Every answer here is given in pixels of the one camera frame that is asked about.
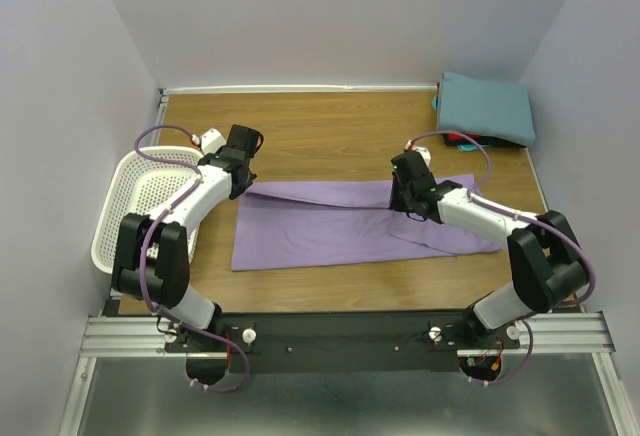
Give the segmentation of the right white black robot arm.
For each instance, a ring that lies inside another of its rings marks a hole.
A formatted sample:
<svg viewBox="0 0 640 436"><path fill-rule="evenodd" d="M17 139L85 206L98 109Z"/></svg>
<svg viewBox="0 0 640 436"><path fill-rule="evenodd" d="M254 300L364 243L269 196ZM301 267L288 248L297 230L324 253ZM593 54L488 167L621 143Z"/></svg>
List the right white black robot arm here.
<svg viewBox="0 0 640 436"><path fill-rule="evenodd" d="M391 160L390 208L469 231L508 253L511 282L467 307L451 334L480 348L506 324L546 313L593 290L594 270L566 217L499 205L452 180L438 182L417 151Z"/></svg>

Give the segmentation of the purple t shirt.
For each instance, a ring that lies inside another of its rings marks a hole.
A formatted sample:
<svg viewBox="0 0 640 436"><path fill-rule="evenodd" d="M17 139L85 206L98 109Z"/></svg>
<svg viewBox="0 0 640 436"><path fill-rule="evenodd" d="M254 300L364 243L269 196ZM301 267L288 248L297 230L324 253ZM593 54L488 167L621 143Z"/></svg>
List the purple t shirt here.
<svg viewBox="0 0 640 436"><path fill-rule="evenodd" d="M235 272L493 253L472 232L389 207L391 183L256 183L239 200Z"/></svg>

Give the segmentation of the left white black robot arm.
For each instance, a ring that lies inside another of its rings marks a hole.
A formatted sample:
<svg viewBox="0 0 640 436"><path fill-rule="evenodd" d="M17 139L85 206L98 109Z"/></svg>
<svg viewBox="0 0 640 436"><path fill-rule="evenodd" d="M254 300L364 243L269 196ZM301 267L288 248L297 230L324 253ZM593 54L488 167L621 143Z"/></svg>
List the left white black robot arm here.
<svg viewBox="0 0 640 436"><path fill-rule="evenodd" d="M186 168L192 175L150 213L123 217L111 285L143 301L152 314L183 327L197 349L209 351L228 340L223 335L222 309L190 283L189 236L219 203L237 199L253 184L256 174L250 163L264 136L237 124L226 137L214 129L198 136L170 126L187 135L202 152L198 162L191 164L159 158L140 147L148 134L167 128L162 124L142 133L134 142L134 152L151 162Z"/></svg>

